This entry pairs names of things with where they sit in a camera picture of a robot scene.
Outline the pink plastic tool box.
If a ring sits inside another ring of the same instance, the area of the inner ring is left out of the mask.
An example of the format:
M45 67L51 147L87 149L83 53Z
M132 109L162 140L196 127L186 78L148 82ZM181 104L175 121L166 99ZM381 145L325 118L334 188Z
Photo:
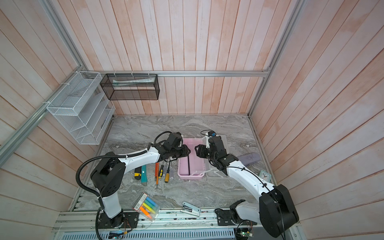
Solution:
M188 163L187 163L187 157L183 157L179 160L179 167L178 167L178 175L180 179L182 180L200 180L204 177L204 175L209 172L211 169L206 168L206 162L209 162L208 157L206 159L201 159L197 157L195 146L197 145L205 145L206 146L206 139L205 136L202 138L188 138L184 139L184 144L188 146L188 148L191 150L191 153L189 154L190 157L190 167L191 167L191 175L188 175Z

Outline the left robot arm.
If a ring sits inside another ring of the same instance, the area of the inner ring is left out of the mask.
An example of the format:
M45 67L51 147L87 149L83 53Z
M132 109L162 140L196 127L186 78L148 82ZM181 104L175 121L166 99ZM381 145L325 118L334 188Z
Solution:
M97 198L101 208L110 220L123 212L117 191L127 172L165 160L178 160L191 153L191 150L184 144L181 133L168 132L168 134L166 140L161 143L150 143L142 151L126 155L104 156L94 168L91 180L97 189Z

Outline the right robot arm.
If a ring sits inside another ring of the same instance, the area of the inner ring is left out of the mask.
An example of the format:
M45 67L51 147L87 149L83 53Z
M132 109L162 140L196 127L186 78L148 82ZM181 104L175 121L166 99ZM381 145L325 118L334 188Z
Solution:
M205 144L195 147L199 158L236 180L258 201L251 204L239 201L232 212L241 221L252 221L263 226L267 233L277 238L299 222L299 214L289 190L284 185L275 186L249 170L236 156L225 149L222 137L214 131L204 134Z

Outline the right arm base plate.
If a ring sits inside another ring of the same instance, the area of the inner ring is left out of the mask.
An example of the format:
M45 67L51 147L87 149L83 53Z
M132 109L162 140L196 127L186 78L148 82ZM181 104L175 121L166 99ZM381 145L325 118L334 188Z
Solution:
M221 208L217 208L214 210L214 213L217 216L217 223L219 226L237 226L237 225L248 225L251 224L259 224L259 219L248 219L243 220L239 217L237 213L235 213L234 210L224 210Z

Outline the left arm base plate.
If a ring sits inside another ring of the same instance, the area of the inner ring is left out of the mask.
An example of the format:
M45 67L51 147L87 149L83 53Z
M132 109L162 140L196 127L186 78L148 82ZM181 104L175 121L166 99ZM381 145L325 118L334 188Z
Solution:
M112 228L128 228L134 229L139 221L139 213L137 212L120 212L114 218L110 219L103 211L99 213L99 218L96 221L98 229Z

